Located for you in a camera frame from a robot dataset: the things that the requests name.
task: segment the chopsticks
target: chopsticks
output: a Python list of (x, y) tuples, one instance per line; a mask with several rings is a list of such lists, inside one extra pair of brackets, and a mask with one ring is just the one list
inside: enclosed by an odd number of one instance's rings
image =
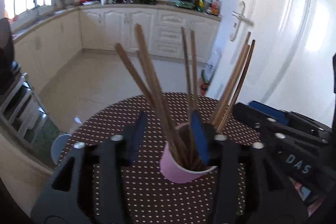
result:
[(127, 53), (125, 52), (122, 45), (120, 43), (117, 43), (115, 45), (115, 50), (117, 51), (121, 61), (124, 63), (125, 67), (129, 71), (129, 73), (132, 75), (134, 81), (137, 83), (139, 89), (142, 91), (143, 95), (145, 96), (145, 98), (149, 102), (150, 106), (152, 108), (155, 108), (155, 103), (154, 103), (154, 100), (153, 100), (153, 97), (152, 97), (151, 93), (148, 91), (145, 83), (142, 81), (140, 75), (137, 73), (137, 70), (134, 68), (132, 62), (128, 58)]
[(135, 26), (135, 34), (139, 46), (138, 57), (142, 66), (143, 72), (147, 78), (148, 85), (152, 92), (154, 101), (157, 103), (156, 111), (161, 121), (161, 126), (169, 143), (169, 148), (174, 159), (181, 166), (188, 164), (187, 148), (180, 138), (175, 124), (169, 114), (169, 107), (166, 99), (163, 97), (163, 92), (160, 82), (154, 70), (153, 63), (149, 57), (147, 45), (142, 32), (142, 27), (139, 24)]
[(252, 54), (253, 54), (254, 45), (255, 45), (255, 40), (252, 40), (251, 48), (250, 48), (249, 54), (247, 56), (243, 72), (241, 73), (237, 88), (236, 88), (235, 93), (234, 93), (234, 95), (231, 99), (230, 105), (228, 106), (228, 108), (225, 112), (225, 115), (224, 115), (223, 119), (221, 120), (221, 123), (218, 126), (217, 132), (221, 132), (223, 130), (223, 128), (225, 127), (225, 125), (226, 125), (226, 123), (227, 123), (227, 121), (228, 121), (228, 119), (229, 119), (229, 117), (232, 113), (232, 109), (233, 109), (234, 105), (236, 104), (236, 101), (238, 99), (240, 90), (242, 89), (247, 71), (249, 69), (249, 65), (250, 65), (250, 62), (251, 62)]
[(215, 111), (212, 113), (211, 118), (209, 120), (209, 123), (211, 123), (212, 125), (218, 127), (221, 117), (224, 115), (227, 104), (229, 102), (229, 99), (231, 97), (231, 94), (233, 92), (233, 89), (237, 83), (238, 77), (243, 69), (245, 60), (246, 60), (246, 56), (248, 54), (248, 50), (250, 48), (250, 46), (248, 45), (248, 41), (250, 39), (251, 36), (251, 32), (248, 32), (245, 42), (243, 44), (243, 47), (241, 49), (241, 52), (239, 54), (237, 63), (235, 65), (235, 68), (226, 84), (226, 87), (224, 89), (224, 92), (221, 96), (221, 99), (219, 100), (217, 107), (215, 109)]
[(194, 110), (198, 109), (198, 81), (197, 81), (197, 59), (196, 59), (196, 42), (195, 42), (195, 31), (192, 30), (190, 33), (191, 36), (191, 55), (192, 55), (192, 64), (193, 64), (193, 102)]
[[(197, 80), (197, 54), (196, 54), (196, 41), (195, 32), (192, 30), (190, 33), (191, 39), (191, 57), (192, 57), (192, 81), (190, 79), (190, 68), (189, 68), (189, 55), (188, 55), (188, 45), (186, 38), (186, 30), (181, 28), (182, 34), (182, 44), (184, 52), (184, 64), (185, 64), (185, 74), (186, 74), (186, 85), (187, 85), (187, 103), (188, 103), (188, 133), (183, 136), (182, 139), (175, 127), (175, 123), (170, 115), (168, 102), (162, 92), (162, 88), (154, 69), (152, 60), (150, 59), (147, 44), (143, 35), (142, 27), (139, 24), (135, 25), (135, 35), (137, 38), (137, 44), (139, 50), (137, 51), (137, 58), (140, 62), (141, 68), (143, 70), (146, 81), (143, 81), (137, 72), (136, 68), (130, 61), (127, 53), (123, 49), (120, 43), (115, 45), (115, 50), (117, 51), (120, 59), (124, 63), (125, 67), (133, 77), (134, 81), (138, 85), (139, 89), (144, 94), (146, 100), (148, 101), (150, 107), (155, 110), (157, 116), (161, 122), (161, 130), (166, 136), (167, 142), (169, 144), (169, 149), (174, 160), (182, 167), (189, 170), (200, 170), (204, 168), (202, 160), (199, 157), (198, 150), (196, 149), (196, 143), (194, 139), (194, 132), (192, 127), (197, 134), (197, 127), (195, 127), (194, 122), (197, 120), (198, 124), (201, 122), (199, 118), (195, 118), (196, 115), (199, 117), (198, 110), (198, 80)], [(221, 132), (225, 127), (234, 104), (236, 103), (241, 88), (243, 86), (252, 54), (255, 46), (255, 40), (252, 41), (251, 46), (248, 45), (251, 33), (249, 32), (246, 36), (245, 42), (239, 54), (236, 65), (233, 72), (226, 84), (224, 92), (221, 96), (220, 101), (216, 107), (216, 110), (209, 120), (214, 126), (217, 132)], [(236, 90), (228, 106), (228, 102), (231, 98), (232, 92), (236, 83), (238, 81)]]

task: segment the cabinet door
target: cabinet door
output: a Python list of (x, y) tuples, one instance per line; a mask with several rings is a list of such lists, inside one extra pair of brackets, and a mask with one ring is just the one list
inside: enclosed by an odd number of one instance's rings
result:
[(31, 33), (15, 43), (15, 60), (21, 65), (21, 72), (28, 73), (28, 78), (35, 91), (39, 93), (47, 81), (43, 79), (40, 61), (36, 53), (36, 36)]
[(155, 25), (150, 54), (181, 58), (183, 55), (181, 28)]
[(135, 25), (142, 26), (143, 35), (146, 39), (147, 47), (151, 48), (152, 29), (154, 25), (154, 18), (157, 14), (153, 9), (134, 9), (128, 14), (128, 22), (130, 25), (129, 38), (127, 42), (128, 51), (135, 52), (138, 50), (137, 38), (135, 36)]
[(61, 64), (64, 66), (69, 60), (82, 49), (82, 42), (79, 31), (78, 12), (55, 20), (59, 28), (59, 50)]
[(195, 31), (197, 61), (206, 63), (210, 57), (212, 45), (216, 39), (219, 21), (207, 18), (192, 18), (188, 31), (188, 53), (191, 59), (190, 30)]
[(62, 66), (58, 36), (56, 21), (52, 21), (36, 31), (35, 49), (45, 80), (54, 77)]
[(100, 9), (82, 10), (80, 13), (83, 48), (102, 48)]
[(114, 50), (114, 45), (120, 43), (127, 47), (126, 33), (129, 32), (129, 25), (125, 9), (105, 10), (102, 13), (104, 26), (102, 32), (102, 43), (104, 50)]

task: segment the round table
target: round table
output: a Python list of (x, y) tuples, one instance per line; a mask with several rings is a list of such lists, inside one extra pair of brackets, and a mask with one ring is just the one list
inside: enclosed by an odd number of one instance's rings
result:
[[(185, 93), (165, 93), (170, 114), (176, 124), (187, 121), (187, 99)], [(199, 96), (199, 112), (204, 121), (210, 118), (217, 100)], [(206, 223), (216, 189), (217, 171), (204, 175), (190, 183), (175, 184), (161, 173), (159, 160), (165, 144), (161, 132), (160, 120), (150, 109), (144, 96), (135, 96), (115, 103), (88, 119), (69, 138), (60, 160), (66, 156), (74, 143), (85, 142), (95, 145), (118, 134), (127, 123), (134, 122), (141, 111), (148, 115), (147, 132), (143, 137), (139, 156), (131, 167), (122, 169), (124, 190), (129, 213), (134, 223)], [(251, 145), (259, 141), (259, 134), (230, 117), (222, 132), (237, 143)], [(99, 166), (95, 166), (94, 200), (95, 210), (99, 214)], [(241, 165), (239, 211), (244, 209), (244, 169)]]

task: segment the green appliance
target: green appliance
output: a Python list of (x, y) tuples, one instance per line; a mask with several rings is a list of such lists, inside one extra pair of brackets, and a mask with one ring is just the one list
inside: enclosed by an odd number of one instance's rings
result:
[(195, 8), (195, 0), (173, 0), (173, 3), (177, 7), (187, 8), (187, 9), (194, 9)]

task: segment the wooden chopstick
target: wooden chopstick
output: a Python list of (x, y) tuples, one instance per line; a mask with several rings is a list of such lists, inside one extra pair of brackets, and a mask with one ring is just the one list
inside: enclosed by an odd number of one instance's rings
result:
[(245, 42), (243, 44), (243, 47), (241, 49), (241, 52), (239, 54), (238, 60), (236, 62), (235, 68), (228, 80), (228, 82), (226, 83), (226, 87), (224, 89), (224, 92), (221, 96), (221, 99), (219, 100), (217, 107), (215, 109), (215, 111), (212, 113), (211, 118), (209, 120), (209, 122), (212, 125), (215, 125), (216, 123), (219, 122), (219, 119), (221, 118), (221, 116), (224, 114), (224, 111), (227, 107), (227, 104), (229, 102), (229, 99), (231, 97), (232, 91), (236, 85), (236, 82), (238, 80), (238, 77), (242, 71), (243, 65), (245, 63), (246, 60), (246, 56), (245, 58), (243, 57), (244, 54), (247, 55), (248, 49), (250, 46), (248, 45), (248, 41), (250, 39), (251, 36), (251, 32), (248, 32)]
[(246, 74), (247, 74), (247, 71), (249, 69), (249, 65), (250, 65), (250, 62), (251, 62), (251, 58), (252, 58), (252, 54), (253, 54), (253, 49), (254, 49), (254, 45), (255, 45), (255, 40), (252, 40), (252, 44), (251, 44), (251, 48), (250, 48), (250, 51), (249, 51), (249, 55), (247, 56), (247, 59), (246, 59), (246, 63), (245, 63), (245, 66), (244, 66), (244, 69), (243, 69), (243, 72), (241, 73), (241, 77), (239, 79), (239, 82), (238, 82), (238, 85), (237, 85), (237, 88), (236, 88), (236, 91), (232, 97), (232, 100), (230, 102), (230, 105), (217, 129), (217, 132), (220, 133), (224, 126), (226, 125), (230, 115), (231, 115), (231, 112), (232, 112), (232, 109), (233, 107), (235, 106), (236, 104), (236, 101), (238, 99), (238, 96), (239, 96), (239, 93), (240, 93), (240, 90), (242, 89), (242, 86), (243, 86), (243, 83), (244, 83), (244, 80), (245, 80), (245, 77), (246, 77)]
[(142, 28), (139, 24), (136, 24), (135, 32), (140, 50), (140, 56), (142, 56), (140, 58), (140, 60), (142, 60), (140, 63), (142, 63), (144, 72), (147, 74), (148, 84), (152, 90), (153, 97), (157, 105), (156, 111), (161, 121), (162, 131), (166, 135), (169, 148), (174, 159), (179, 165), (186, 166), (188, 163), (186, 147), (175, 128), (174, 122), (170, 117), (168, 104), (165, 98), (163, 98), (162, 89), (155, 73), (154, 66), (149, 58), (147, 45), (144, 39)]
[(191, 83), (190, 83), (190, 70), (189, 70), (189, 57), (188, 57), (188, 47), (185, 29), (181, 27), (182, 34), (182, 44), (183, 44), (183, 53), (184, 53), (184, 65), (185, 65), (185, 76), (187, 80), (187, 102), (188, 102), (188, 121), (189, 121), (189, 165), (192, 165), (194, 158), (194, 150), (195, 150), (195, 140), (194, 135), (191, 128), (191, 119), (192, 119), (192, 111), (193, 111), (193, 102), (191, 100)]
[(138, 74), (136, 68), (133, 66), (131, 60), (127, 56), (123, 46), (120, 43), (115, 45), (115, 50), (117, 51), (121, 61), (124, 63), (126, 69), (129, 71), (131, 76), (133, 77), (134, 81), (137, 83), (139, 89), (142, 91), (143, 95), (146, 97), (147, 101), (149, 102), (152, 108), (155, 108), (155, 102), (151, 93), (148, 91), (145, 83), (142, 81), (140, 75)]
[(191, 36), (191, 54), (192, 54), (192, 64), (193, 64), (193, 109), (198, 109), (198, 79), (197, 79), (197, 59), (196, 59), (196, 41), (195, 41), (195, 31), (192, 30)]

